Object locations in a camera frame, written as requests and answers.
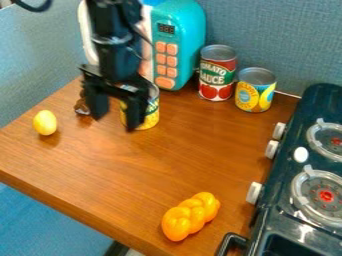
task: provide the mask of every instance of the cable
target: cable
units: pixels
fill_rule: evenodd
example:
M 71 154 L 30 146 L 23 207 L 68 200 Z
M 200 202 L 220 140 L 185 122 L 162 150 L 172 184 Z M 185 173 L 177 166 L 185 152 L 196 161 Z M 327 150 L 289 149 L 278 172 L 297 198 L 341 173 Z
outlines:
M 30 12 L 45 12 L 51 7 L 52 0 L 46 0 L 45 3 L 38 7 L 32 7 L 31 5 L 28 5 L 21 0 L 13 0 L 13 3 Z

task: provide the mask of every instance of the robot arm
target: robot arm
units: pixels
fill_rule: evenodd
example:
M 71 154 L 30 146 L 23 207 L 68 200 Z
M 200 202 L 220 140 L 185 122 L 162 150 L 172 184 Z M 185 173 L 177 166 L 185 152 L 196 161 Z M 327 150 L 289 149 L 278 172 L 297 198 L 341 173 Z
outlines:
M 138 74 L 142 35 L 136 24 L 142 20 L 139 0 L 84 0 L 92 25 L 92 42 L 98 66 L 82 65 L 84 97 L 90 114 L 100 119 L 109 110 L 108 96 L 127 105 L 127 130 L 142 124 L 148 106 L 150 82 Z M 15 3 L 32 12 L 49 9 L 52 0 L 32 7 L 21 0 Z

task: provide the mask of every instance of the wall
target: wall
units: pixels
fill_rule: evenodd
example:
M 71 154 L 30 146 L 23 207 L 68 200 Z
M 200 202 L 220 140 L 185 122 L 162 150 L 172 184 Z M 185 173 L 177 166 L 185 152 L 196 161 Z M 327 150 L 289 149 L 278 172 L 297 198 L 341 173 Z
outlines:
M 318 82 L 342 85 L 342 1 L 197 1 L 207 13 L 207 43 L 234 47 L 240 68 L 272 70 L 278 90 L 288 93 Z
M 45 13 L 0 10 L 0 127 L 80 74 L 79 2 L 55 0 Z

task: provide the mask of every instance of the toy microwave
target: toy microwave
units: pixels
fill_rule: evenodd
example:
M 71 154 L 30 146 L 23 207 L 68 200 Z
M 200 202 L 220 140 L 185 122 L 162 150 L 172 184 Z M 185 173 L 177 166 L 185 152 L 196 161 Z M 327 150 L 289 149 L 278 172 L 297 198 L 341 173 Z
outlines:
M 205 41 L 205 15 L 195 0 L 146 0 L 140 29 L 152 42 L 143 41 L 140 74 L 160 88 L 179 90 L 198 66 Z M 91 64 L 98 64 L 92 44 L 87 6 L 81 2 L 78 18 L 84 50 Z

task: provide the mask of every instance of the white knob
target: white knob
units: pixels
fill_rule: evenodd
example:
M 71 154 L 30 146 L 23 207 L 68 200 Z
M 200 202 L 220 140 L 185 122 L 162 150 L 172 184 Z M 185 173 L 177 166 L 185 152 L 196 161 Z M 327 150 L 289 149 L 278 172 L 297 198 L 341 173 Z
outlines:
M 283 137 L 285 132 L 286 124 L 284 123 L 277 123 L 276 127 L 274 128 L 272 138 L 275 140 L 280 140 Z
M 252 182 L 251 186 L 249 187 L 246 201 L 250 204 L 255 204 L 258 200 L 259 194 L 261 192 L 262 185 L 258 182 Z
M 279 147 L 278 141 L 270 140 L 266 148 L 265 156 L 269 159 L 273 159 L 277 152 L 278 147 Z
M 297 163 L 304 163 L 309 158 L 309 152 L 304 147 L 298 147 L 293 152 L 293 158 Z

